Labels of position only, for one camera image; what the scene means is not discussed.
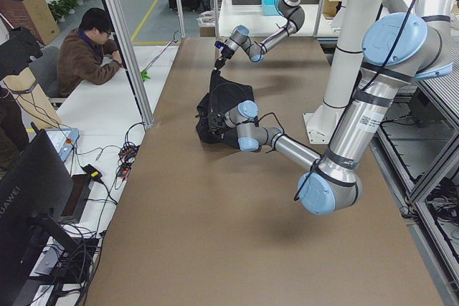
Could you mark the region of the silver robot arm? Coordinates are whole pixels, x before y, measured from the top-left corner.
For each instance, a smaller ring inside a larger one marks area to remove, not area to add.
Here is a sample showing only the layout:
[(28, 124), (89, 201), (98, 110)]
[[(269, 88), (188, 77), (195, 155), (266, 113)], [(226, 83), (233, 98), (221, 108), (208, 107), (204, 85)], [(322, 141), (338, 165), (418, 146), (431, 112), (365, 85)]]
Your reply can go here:
[(307, 122), (310, 137), (326, 142), (317, 153), (282, 127), (260, 126), (252, 88), (224, 79), (220, 70), (237, 50), (261, 62), (283, 39), (303, 26), (301, 0), (277, 0), (286, 23), (261, 42), (244, 26), (224, 42), (211, 74), (209, 92), (198, 105), (199, 137), (242, 151), (268, 145), (306, 169), (295, 198), (313, 214), (354, 205), (361, 196), (356, 174), (361, 157), (395, 95), (415, 80), (448, 75), (450, 12), (454, 0), (347, 0), (336, 53), (322, 105)]
[(237, 50), (261, 62), (283, 39), (312, 35), (316, 24), (330, 34), (320, 6), (321, 0), (222, 0), (214, 69), (222, 69)]

